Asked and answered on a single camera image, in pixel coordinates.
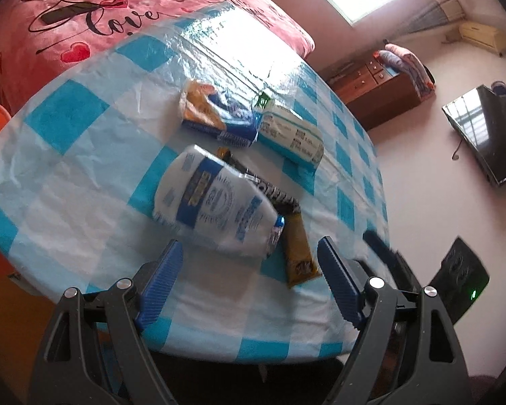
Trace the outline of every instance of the drawer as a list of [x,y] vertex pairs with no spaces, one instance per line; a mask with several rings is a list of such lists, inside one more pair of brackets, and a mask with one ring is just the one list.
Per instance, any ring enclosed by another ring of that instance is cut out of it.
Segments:
[[386,69],[382,69],[379,73],[377,73],[374,78],[376,80],[376,83],[379,85],[381,83],[386,82],[388,79],[390,79],[392,75],[386,71]]
[[369,74],[369,70],[367,69],[367,66],[360,67],[357,70],[351,71],[349,74],[343,76],[341,79],[338,79],[336,82],[334,82],[332,89],[334,91],[340,90],[343,86],[348,85],[351,83],[354,79],[361,78],[362,76],[366,76]]
[[349,81],[336,93],[343,102],[351,102],[376,86],[378,86],[376,80],[368,72],[365,76]]
[[379,61],[377,61],[375,58],[371,58],[367,61],[366,67],[369,69],[371,74],[377,74],[380,71],[382,71],[383,66]]

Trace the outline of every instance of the blue label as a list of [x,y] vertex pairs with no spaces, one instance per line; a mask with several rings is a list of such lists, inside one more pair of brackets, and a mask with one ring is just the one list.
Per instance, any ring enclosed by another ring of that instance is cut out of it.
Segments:
[[238,239],[240,242],[244,241],[249,221],[251,220],[251,217],[254,215],[255,211],[257,211],[257,208],[259,208],[261,202],[262,200],[259,197],[255,196],[251,200],[251,203],[249,203],[249,206],[244,212],[244,214],[242,215],[242,218],[240,219],[240,222],[238,224],[238,228],[236,229],[235,235],[235,238]]
[[218,162],[204,157],[187,183],[186,190],[176,212],[176,220],[188,227],[195,228],[198,212],[204,198],[221,169]]

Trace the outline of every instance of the checkered tablecloth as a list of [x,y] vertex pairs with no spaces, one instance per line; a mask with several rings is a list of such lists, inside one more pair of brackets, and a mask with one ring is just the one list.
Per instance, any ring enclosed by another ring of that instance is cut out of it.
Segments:
[[[310,246],[329,235],[347,258],[386,268],[362,241],[387,239],[381,173],[360,124],[286,44],[227,3],[163,21],[78,64],[37,93],[0,133],[0,249],[51,300],[106,289],[155,260],[170,233],[151,219],[163,172],[189,144],[186,78],[251,102],[261,90],[316,124],[324,158],[311,174],[261,143],[241,162],[297,197]],[[287,289],[280,247],[228,257],[185,243],[184,268],[144,338],[154,350],[238,362],[297,362],[348,352],[356,331],[325,279]]]

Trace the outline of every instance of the floor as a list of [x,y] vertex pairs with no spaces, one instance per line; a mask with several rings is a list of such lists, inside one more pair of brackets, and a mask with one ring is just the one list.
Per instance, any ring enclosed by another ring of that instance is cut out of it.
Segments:
[[460,235],[490,282],[456,324],[471,375],[498,376],[506,365],[506,184],[484,179],[441,107],[484,83],[506,83],[506,57],[465,43],[429,47],[421,60],[437,80],[436,98],[371,130],[383,174],[390,242],[424,285]]

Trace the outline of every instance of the folded blanket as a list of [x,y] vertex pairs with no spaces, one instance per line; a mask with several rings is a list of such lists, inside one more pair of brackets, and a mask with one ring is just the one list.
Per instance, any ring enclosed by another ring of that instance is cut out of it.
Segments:
[[388,50],[379,50],[378,52],[374,53],[374,56],[386,66],[408,74],[414,83],[414,89],[418,93],[421,101],[424,101],[433,95],[434,90],[422,80],[420,74],[418,73],[418,70],[416,70],[409,63],[403,61],[403,59],[401,59],[399,56]]
[[386,44],[384,48],[386,48],[386,50],[392,52],[393,54],[397,55],[398,57],[403,59],[403,61],[405,61],[407,64],[413,67],[418,72],[422,81],[427,86],[429,86],[429,88],[435,90],[435,85],[427,75],[424,65],[420,62],[420,60],[416,57],[414,53],[412,53],[410,50],[404,47],[400,47],[395,44]]

